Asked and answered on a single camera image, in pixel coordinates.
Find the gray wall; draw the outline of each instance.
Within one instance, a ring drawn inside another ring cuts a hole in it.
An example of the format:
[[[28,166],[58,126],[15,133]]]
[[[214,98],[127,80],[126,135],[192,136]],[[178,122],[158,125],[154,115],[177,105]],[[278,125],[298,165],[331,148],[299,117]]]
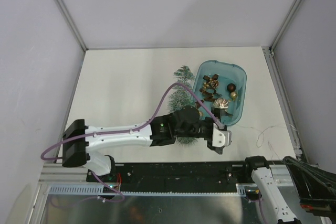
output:
[[[276,59],[310,161],[336,173],[336,0],[305,0]]]
[[[0,3],[0,223],[23,223],[83,52],[53,0]]]
[[[92,48],[269,46],[293,0],[64,0]]]

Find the gold ornament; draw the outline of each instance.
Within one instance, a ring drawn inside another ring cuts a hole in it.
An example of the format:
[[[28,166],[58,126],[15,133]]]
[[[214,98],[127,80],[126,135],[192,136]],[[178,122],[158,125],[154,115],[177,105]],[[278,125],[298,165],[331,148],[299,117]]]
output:
[[[238,97],[238,93],[236,91],[233,91],[230,93],[230,97],[232,98],[233,101],[235,101],[236,98]]]

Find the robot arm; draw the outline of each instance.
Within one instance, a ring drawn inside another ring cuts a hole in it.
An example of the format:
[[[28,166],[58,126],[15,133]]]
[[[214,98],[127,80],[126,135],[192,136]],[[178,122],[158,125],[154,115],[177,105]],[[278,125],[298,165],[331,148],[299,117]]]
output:
[[[186,106],[180,111],[158,116],[146,127],[139,131],[99,135],[99,132],[123,131],[139,125],[123,127],[94,127],[85,126],[84,120],[76,120],[65,131],[64,139],[81,135],[87,136],[63,145],[62,165],[64,167],[84,166],[94,171],[98,176],[114,173],[114,159],[98,152],[103,148],[119,146],[164,146],[174,144],[177,137],[204,138],[207,147],[219,154],[223,148],[231,144],[231,132],[226,127],[220,130],[211,118],[199,120],[195,107]]]

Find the translucent blue tray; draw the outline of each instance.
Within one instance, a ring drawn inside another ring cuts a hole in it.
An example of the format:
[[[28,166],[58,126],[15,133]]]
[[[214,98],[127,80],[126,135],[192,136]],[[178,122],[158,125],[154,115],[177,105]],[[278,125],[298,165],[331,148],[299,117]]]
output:
[[[205,80],[203,79],[204,76],[209,76],[210,78],[214,75],[219,75],[218,82],[219,86],[217,87],[217,93],[221,94],[222,98],[226,100],[232,100],[230,98],[229,92],[226,90],[226,86],[230,83],[236,85],[236,91],[238,93],[238,98],[233,102],[229,103],[229,108],[227,112],[232,114],[233,116],[222,116],[220,119],[222,123],[226,125],[234,125],[236,124],[243,113],[243,105],[244,105],[244,98],[245,98],[245,89],[246,89],[246,72],[240,66],[234,64],[227,64],[223,62],[219,62],[216,60],[209,60],[201,64],[198,69],[198,73],[195,79],[195,84],[193,91],[195,94],[201,99],[204,99],[204,96],[199,91],[202,87]],[[211,109],[213,106],[213,102],[204,102],[204,104]],[[203,112],[202,119],[205,119],[209,116],[206,111],[200,107],[200,111]]]

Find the artificial pine branch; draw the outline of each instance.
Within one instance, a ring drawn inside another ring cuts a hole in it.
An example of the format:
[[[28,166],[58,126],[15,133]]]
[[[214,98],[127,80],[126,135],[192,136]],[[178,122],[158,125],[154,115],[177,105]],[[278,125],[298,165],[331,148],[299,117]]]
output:
[[[174,76],[177,78],[177,82],[186,85],[192,89],[190,82],[195,80],[195,76],[190,71],[188,66],[182,66],[178,71],[174,72]],[[169,96],[168,109],[170,113],[182,109],[184,106],[194,106],[192,96],[184,88],[175,86],[174,93]],[[193,137],[178,137],[177,141],[182,145],[190,145],[197,141]]]

